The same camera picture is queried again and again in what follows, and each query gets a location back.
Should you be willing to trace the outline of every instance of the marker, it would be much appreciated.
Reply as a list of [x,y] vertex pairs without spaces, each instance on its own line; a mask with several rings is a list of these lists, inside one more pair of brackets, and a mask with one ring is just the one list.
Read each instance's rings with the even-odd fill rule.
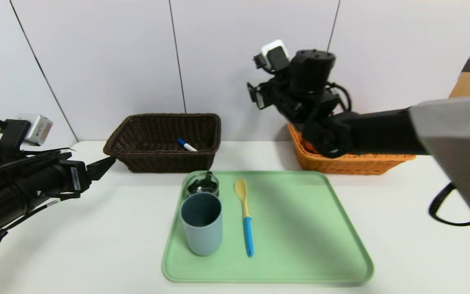
[[184,148],[186,148],[188,151],[193,151],[193,152],[197,152],[197,149],[195,149],[194,147],[191,147],[188,143],[186,143],[183,139],[181,138],[177,138],[177,143],[181,146],[183,146]]

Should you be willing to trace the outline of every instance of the label sticker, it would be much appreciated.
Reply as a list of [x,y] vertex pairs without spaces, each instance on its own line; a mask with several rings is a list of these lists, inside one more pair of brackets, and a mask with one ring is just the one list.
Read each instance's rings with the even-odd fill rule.
[[77,174],[77,169],[75,167],[70,168],[72,173],[73,188],[80,191],[81,185],[79,183],[79,175]]

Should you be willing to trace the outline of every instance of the plastic tray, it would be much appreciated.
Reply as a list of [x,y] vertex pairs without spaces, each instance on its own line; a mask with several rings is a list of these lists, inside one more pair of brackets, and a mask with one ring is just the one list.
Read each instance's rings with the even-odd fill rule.
[[[181,283],[331,283],[371,279],[373,262],[328,179],[314,171],[214,171],[220,182],[223,239],[212,255],[194,255],[177,214],[162,271]],[[248,185],[255,254],[246,255],[238,178]]]

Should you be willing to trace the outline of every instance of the brown wicker basket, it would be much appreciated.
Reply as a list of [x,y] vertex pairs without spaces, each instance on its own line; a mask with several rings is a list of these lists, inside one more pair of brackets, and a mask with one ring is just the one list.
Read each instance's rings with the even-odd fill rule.
[[[177,144],[182,138],[197,152]],[[207,171],[220,146],[216,114],[145,114],[127,117],[110,136],[103,152],[134,173]]]
[[289,134],[295,145],[297,161],[303,169],[325,174],[381,175],[395,166],[413,160],[412,155],[347,154],[339,158],[325,158],[309,152],[302,144],[302,136],[288,124]]

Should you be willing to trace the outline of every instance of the blue-gray cup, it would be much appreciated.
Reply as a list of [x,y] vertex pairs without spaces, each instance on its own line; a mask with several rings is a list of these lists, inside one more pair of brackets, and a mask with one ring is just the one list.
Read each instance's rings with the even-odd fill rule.
[[207,193],[191,195],[181,206],[181,220],[188,246],[201,256],[214,253],[222,242],[222,205]]

